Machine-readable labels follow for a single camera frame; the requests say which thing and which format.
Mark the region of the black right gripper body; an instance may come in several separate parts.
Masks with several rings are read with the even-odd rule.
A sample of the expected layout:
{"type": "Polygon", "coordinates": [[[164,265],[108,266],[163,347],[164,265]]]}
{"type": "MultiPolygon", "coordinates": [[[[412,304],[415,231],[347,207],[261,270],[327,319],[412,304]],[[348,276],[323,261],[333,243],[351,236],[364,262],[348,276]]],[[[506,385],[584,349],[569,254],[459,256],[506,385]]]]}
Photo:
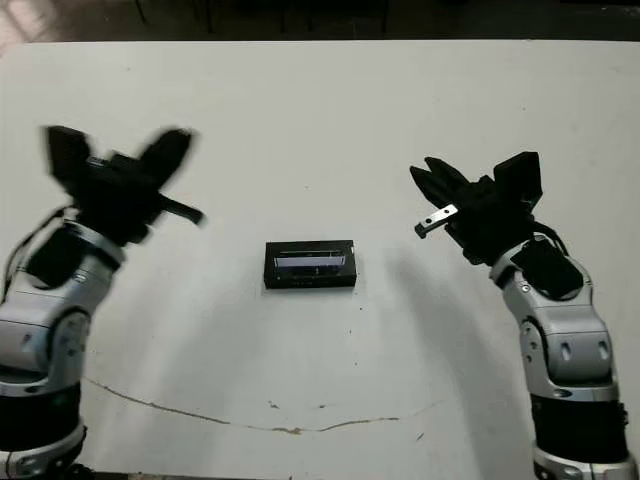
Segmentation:
{"type": "Polygon", "coordinates": [[[460,190],[451,204],[436,208],[415,231],[424,238],[439,227],[473,265],[493,265],[505,252],[532,237],[529,213],[504,197],[488,176],[460,190]]]}

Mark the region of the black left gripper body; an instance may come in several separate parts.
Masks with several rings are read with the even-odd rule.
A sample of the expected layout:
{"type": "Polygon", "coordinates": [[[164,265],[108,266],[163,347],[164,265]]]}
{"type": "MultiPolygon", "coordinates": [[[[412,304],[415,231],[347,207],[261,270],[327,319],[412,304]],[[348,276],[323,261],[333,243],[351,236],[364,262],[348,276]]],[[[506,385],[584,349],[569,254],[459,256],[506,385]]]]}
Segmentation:
{"type": "Polygon", "coordinates": [[[165,212],[203,223],[201,210],[165,196],[162,189],[143,179],[139,158],[114,153],[89,159],[71,195],[77,221],[116,244],[142,242],[165,212]]]}

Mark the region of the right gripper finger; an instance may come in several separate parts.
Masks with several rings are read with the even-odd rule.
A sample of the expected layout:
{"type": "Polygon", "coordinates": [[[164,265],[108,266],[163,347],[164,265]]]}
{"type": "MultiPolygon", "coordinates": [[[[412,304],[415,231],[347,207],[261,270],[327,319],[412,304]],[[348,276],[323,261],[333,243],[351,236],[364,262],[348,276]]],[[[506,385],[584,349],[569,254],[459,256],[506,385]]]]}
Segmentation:
{"type": "Polygon", "coordinates": [[[424,159],[430,172],[433,172],[438,178],[446,183],[450,190],[451,201],[456,198],[460,190],[468,187],[471,182],[456,168],[446,163],[444,160],[435,157],[426,157],[424,159]]]}
{"type": "Polygon", "coordinates": [[[436,208],[452,203],[448,186],[433,172],[411,166],[410,174],[423,196],[436,208]]]}

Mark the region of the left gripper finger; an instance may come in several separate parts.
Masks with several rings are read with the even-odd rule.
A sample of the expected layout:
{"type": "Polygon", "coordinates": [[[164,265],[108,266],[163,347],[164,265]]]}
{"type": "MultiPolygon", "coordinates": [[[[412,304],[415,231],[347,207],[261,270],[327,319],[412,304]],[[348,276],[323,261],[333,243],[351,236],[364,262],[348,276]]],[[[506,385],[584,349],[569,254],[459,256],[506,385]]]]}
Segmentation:
{"type": "Polygon", "coordinates": [[[159,139],[159,187],[164,187],[187,158],[194,138],[192,131],[172,129],[159,139]]]}
{"type": "Polygon", "coordinates": [[[166,130],[153,140],[139,158],[140,174],[154,188],[161,188],[173,174],[170,157],[172,132],[166,130]]]}

